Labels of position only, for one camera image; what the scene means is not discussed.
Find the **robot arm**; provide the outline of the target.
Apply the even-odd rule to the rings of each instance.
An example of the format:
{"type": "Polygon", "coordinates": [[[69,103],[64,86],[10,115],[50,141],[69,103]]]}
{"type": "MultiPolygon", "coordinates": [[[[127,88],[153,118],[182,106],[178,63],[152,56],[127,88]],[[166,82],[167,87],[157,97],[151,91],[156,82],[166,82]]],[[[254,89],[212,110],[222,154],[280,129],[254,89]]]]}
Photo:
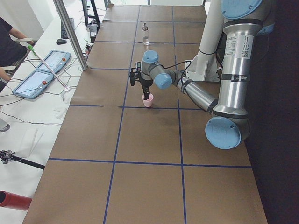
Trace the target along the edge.
{"type": "Polygon", "coordinates": [[[175,85],[198,107],[212,115],[205,127],[209,142],[219,149],[237,147],[250,133],[244,104],[254,39],[274,28],[274,0],[213,0],[197,55],[185,61],[185,70],[169,70],[158,53],[144,52],[130,72],[140,82],[143,98],[150,87],[175,85]]]}

